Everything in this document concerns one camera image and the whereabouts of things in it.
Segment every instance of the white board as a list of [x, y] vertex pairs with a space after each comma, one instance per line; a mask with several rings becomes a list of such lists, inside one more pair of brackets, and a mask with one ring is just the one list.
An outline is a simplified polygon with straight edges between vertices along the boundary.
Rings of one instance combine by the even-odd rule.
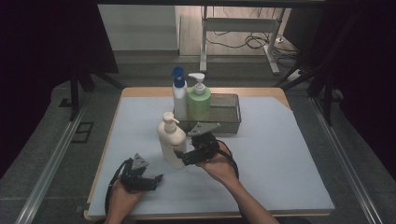
[[[242, 183], [268, 210], [334, 209], [292, 111], [273, 97], [240, 97], [238, 134], [216, 134], [233, 152]], [[231, 194], [194, 165], [173, 168], [163, 159], [157, 126], [171, 97], [124, 97], [107, 145], [88, 215], [105, 215], [107, 185], [128, 158], [139, 153], [149, 163], [144, 177], [163, 175], [155, 191], [142, 198], [133, 215], [238, 212]], [[188, 150], [193, 147], [188, 139]]]

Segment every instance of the person's left hand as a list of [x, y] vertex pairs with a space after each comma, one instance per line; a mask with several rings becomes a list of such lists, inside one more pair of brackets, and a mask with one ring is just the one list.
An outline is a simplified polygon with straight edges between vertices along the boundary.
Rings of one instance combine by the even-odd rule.
[[145, 191], [130, 193], [124, 188], [119, 179], [116, 180], [111, 190], [105, 224], [120, 224], [132, 212], [144, 193]]

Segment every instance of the white pump head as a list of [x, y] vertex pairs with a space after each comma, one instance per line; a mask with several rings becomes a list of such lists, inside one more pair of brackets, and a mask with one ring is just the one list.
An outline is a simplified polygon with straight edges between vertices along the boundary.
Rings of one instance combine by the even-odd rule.
[[172, 132], [175, 130], [177, 127], [176, 123], [179, 123], [172, 112], [163, 113], [163, 122], [165, 123], [164, 128], [166, 132]]
[[194, 86], [195, 93], [201, 95], [205, 92], [205, 85], [202, 83], [205, 79], [205, 75], [202, 73], [190, 73], [189, 77], [194, 77], [197, 80], [197, 84]]

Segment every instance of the white bottle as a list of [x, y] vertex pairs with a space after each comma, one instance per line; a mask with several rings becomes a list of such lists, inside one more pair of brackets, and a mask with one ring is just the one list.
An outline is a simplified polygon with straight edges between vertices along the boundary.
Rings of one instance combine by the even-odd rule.
[[183, 77], [183, 68], [176, 67], [172, 72], [172, 77], [174, 78], [172, 92], [174, 96], [175, 118], [178, 120], [188, 120], [187, 82]]
[[187, 152], [186, 134], [177, 127], [176, 123], [178, 123], [178, 120], [174, 118], [174, 114], [165, 112], [163, 121], [158, 125], [157, 133], [163, 150], [163, 158], [177, 169], [181, 169], [185, 165], [176, 156], [175, 151]]

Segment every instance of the white wall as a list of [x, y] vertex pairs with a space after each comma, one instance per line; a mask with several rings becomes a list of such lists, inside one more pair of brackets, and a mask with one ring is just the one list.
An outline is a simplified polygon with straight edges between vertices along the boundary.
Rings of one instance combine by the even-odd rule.
[[99, 5], [99, 10], [113, 50], [178, 49], [178, 7]]

